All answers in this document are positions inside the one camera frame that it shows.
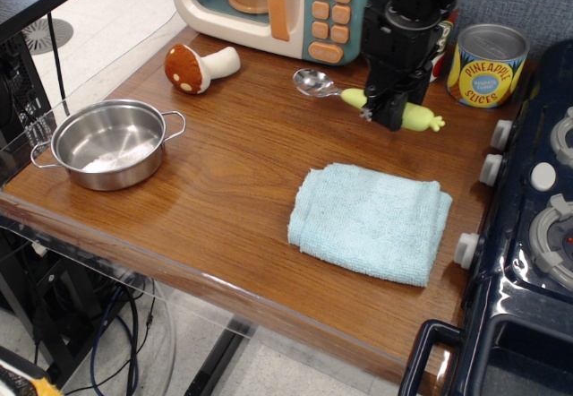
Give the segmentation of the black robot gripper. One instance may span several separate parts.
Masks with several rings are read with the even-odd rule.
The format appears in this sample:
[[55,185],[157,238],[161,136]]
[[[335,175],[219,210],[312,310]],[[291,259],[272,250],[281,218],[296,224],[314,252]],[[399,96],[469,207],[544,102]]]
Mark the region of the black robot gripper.
[[368,0],[363,11],[361,52],[370,72],[366,107],[380,110],[378,122],[397,131],[406,103],[423,103],[440,37],[440,8],[423,2],[422,17],[392,0]]

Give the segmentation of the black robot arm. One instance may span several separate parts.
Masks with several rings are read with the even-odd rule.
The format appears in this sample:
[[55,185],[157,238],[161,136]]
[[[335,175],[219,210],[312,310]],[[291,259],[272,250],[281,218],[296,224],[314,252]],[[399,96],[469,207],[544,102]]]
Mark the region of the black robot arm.
[[361,116],[399,130],[408,103],[421,104],[433,60],[438,55],[441,23],[457,0],[368,0],[363,11],[361,52],[370,72]]

